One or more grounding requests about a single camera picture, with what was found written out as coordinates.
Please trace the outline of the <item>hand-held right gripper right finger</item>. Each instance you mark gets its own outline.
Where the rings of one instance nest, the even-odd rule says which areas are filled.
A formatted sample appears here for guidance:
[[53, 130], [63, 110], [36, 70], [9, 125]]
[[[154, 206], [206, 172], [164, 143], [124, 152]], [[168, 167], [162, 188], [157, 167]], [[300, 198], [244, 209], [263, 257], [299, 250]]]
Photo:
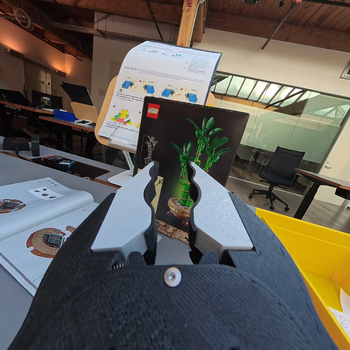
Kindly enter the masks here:
[[194, 162], [188, 162], [190, 198], [190, 258], [207, 251], [219, 260], [227, 250], [251, 251], [253, 243], [232, 201], [231, 193]]

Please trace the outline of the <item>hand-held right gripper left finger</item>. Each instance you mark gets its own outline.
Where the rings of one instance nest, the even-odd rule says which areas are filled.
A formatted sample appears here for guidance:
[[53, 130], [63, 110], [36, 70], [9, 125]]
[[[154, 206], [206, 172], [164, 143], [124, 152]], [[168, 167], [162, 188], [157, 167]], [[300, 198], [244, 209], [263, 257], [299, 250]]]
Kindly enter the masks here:
[[92, 244], [93, 252], [118, 251], [125, 258], [140, 252], [146, 261], [155, 261], [158, 236], [151, 202], [158, 167], [156, 161], [149, 163], [116, 192]]

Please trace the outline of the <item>black lego set box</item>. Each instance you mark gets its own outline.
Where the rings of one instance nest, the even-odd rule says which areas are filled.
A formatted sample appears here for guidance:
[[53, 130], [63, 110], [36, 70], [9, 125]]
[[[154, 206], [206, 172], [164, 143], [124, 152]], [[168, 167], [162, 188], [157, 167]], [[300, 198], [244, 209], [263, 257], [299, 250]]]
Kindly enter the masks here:
[[186, 164], [193, 161], [225, 186], [248, 119], [244, 112], [145, 97], [134, 175], [159, 163], [152, 202], [159, 233], [189, 243], [194, 201]]

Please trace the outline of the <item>open lego instruction booklet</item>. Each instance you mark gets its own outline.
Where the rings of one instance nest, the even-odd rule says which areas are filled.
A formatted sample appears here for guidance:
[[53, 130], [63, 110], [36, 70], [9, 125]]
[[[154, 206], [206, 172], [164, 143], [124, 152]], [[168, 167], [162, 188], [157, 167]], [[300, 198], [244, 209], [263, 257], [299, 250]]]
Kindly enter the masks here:
[[52, 259], [99, 204], [49, 177], [1, 186], [0, 199], [1, 265], [34, 296]]

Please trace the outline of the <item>black office chair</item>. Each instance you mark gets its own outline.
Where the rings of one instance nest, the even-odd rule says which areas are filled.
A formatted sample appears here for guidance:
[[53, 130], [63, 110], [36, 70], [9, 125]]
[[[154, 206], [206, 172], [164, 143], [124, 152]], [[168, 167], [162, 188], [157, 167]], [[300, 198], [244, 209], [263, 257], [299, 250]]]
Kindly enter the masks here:
[[269, 189], [254, 189], [249, 194], [249, 199], [252, 199], [254, 195], [266, 195], [266, 198], [270, 200], [271, 205], [269, 208], [271, 210], [274, 210], [274, 200], [278, 200], [285, 205], [285, 210], [289, 211], [288, 204], [277, 195], [274, 195], [273, 189], [274, 187], [287, 189], [295, 186], [301, 176], [295, 171], [295, 168], [299, 167], [304, 155], [305, 152], [277, 147], [265, 170], [259, 174], [262, 178], [260, 182], [268, 183]]

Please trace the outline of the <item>yellow plastic bin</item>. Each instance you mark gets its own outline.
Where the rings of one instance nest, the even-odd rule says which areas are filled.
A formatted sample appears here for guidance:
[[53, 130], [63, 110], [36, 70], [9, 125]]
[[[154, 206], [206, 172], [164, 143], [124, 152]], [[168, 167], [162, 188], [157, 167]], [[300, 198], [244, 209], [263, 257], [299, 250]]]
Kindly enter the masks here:
[[329, 307], [342, 311], [340, 289], [350, 291], [350, 236], [347, 233], [256, 209], [299, 267], [313, 304], [339, 349], [350, 349], [349, 338]]

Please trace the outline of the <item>small wooden document stand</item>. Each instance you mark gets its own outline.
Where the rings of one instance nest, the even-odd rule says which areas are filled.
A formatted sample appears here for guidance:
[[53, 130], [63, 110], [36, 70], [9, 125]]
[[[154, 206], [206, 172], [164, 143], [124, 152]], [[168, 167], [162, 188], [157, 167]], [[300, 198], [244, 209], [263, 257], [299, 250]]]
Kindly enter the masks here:
[[90, 120], [93, 123], [97, 123], [99, 115], [97, 109], [94, 106], [71, 102], [71, 107], [77, 119]]

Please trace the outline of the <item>dark wooden desk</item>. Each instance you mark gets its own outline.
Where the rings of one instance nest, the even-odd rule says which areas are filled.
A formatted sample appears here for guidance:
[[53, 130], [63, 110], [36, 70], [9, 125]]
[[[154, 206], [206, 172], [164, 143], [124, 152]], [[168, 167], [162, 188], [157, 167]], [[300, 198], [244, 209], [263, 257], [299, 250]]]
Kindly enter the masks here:
[[330, 186], [337, 188], [335, 191], [335, 195], [345, 199], [342, 207], [348, 207], [350, 199], [350, 182], [317, 173], [308, 172], [306, 170], [301, 170], [298, 168], [295, 168], [295, 170], [297, 173], [303, 175], [307, 180], [313, 182], [312, 186], [307, 191], [306, 195], [304, 196], [302, 202], [300, 203], [297, 211], [293, 216], [295, 219], [301, 220], [303, 218], [320, 186]]

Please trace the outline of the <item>blue plastic bin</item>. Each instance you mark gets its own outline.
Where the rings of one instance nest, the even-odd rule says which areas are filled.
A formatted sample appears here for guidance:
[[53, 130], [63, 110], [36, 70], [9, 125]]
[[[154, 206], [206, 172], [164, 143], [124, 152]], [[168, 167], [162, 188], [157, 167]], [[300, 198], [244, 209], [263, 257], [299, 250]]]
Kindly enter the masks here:
[[78, 120], [76, 116], [71, 112], [62, 111], [62, 110], [53, 110], [53, 112], [54, 112], [54, 117], [56, 119], [65, 120], [69, 122], [74, 122]]

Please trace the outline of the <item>long wooden desk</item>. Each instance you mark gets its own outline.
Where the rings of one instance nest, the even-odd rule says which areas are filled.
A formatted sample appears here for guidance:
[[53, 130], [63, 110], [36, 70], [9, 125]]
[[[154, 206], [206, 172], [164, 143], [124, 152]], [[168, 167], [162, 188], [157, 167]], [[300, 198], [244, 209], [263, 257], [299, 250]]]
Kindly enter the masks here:
[[52, 123], [56, 123], [56, 124], [61, 124], [61, 125], [66, 125], [72, 128], [76, 128], [76, 129], [81, 129], [81, 130], [85, 130], [88, 132], [94, 132], [94, 128], [93, 127], [89, 127], [89, 126], [85, 126], [85, 125], [79, 125], [70, 121], [66, 121], [66, 120], [61, 120], [58, 118], [54, 118], [54, 117], [50, 117], [50, 116], [39, 116], [40, 120], [46, 120]]
[[19, 104], [14, 104], [11, 102], [7, 102], [7, 101], [0, 101], [1, 104], [4, 105], [8, 105], [8, 106], [12, 106], [15, 107], [17, 109], [23, 109], [23, 110], [28, 110], [31, 112], [36, 112], [36, 113], [40, 113], [40, 114], [48, 114], [48, 115], [54, 115], [53, 110], [45, 110], [45, 109], [41, 109], [41, 108], [35, 108], [35, 107], [29, 107], [29, 106], [23, 106], [23, 105], [19, 105]]

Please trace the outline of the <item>black power adapter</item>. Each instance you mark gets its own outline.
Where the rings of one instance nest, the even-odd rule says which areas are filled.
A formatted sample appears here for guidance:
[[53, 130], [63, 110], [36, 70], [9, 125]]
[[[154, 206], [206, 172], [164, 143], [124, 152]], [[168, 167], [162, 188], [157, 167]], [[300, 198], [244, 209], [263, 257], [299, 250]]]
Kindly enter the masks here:
[[4, 138], [2, 147], [7, 151], [30, 151], [29, 141], [26, 138]]

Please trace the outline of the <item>task sheet on wooden stand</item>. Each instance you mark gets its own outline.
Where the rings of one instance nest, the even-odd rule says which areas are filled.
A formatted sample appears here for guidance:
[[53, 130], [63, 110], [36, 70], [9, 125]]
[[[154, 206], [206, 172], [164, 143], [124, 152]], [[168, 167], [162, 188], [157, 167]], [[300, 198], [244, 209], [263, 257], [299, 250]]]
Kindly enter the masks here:
[[123, 186], [125, 183], [127, 183], [132, 178], [133, 163], [132, 163], [131, 158], [130, 158], [130, 153], [135, 154], [136, 148], [135, 147], [132, 148], [131, 145], [125, 144], [125, 143], [119, 143], [119, 144], [115, 145], [115, 144], [108, 141], [110, 139], [110, 137], [103, 137], [103, 136], [98, 135], [99, 130], [101, 129], [103, 122], [105, 120], [105, 117], [107, 116], [108, 108], [110, 106], [110, 103], [111, 103], [111, 100], [113, 97], [117, 78], [118, 78], [117, 76], [114, 77], [109, 84], [101, 111], [99, 113], [99, 117], [98, 117], [94, 132], [95, 132], [95, 136], [96, 136], [97, 141], [100, 144], [102, 144], [102, 146], [103, 146], [102, 153], [104, 154], [106, 152], [107, 146], [123, 151], [130, 170], [122, 170], [121, 173], [110, 176], [107, 180], [97, 180], [96, 179], [95, 181], [105, 183], [109, 186], [113, 186], [116, 188], [120, 188], [121, 186]]

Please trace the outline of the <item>black sheet on stand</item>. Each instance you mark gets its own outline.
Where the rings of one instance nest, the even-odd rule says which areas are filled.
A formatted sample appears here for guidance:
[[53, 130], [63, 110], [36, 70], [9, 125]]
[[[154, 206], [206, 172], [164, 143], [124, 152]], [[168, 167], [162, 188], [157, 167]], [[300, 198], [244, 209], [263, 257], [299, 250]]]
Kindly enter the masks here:
[[94, 106], [90, 93], [85, 86], [62, 82], [62, 89], [68, 94], [72, 102]]

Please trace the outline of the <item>black computer monitor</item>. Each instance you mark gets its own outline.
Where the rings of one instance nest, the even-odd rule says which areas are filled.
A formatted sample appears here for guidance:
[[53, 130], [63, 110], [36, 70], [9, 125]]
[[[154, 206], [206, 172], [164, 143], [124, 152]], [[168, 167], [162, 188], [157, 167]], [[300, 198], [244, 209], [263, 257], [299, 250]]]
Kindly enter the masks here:
[[32, 103], [38, 107], [54, 110], [63, 109], [62, 97], [32, 90]]

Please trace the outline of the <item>white paper sheet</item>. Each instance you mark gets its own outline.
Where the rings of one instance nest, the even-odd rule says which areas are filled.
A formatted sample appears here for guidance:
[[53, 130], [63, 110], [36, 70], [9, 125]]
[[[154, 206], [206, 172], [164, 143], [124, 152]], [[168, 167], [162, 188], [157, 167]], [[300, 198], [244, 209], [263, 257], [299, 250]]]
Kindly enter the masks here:
[[350, 296], [342, 288], [340, 289], [340, 304], [342, 311], [331, 307], [329, 307], [329, 309], [345, 331], [347, 337], [350, 338]]

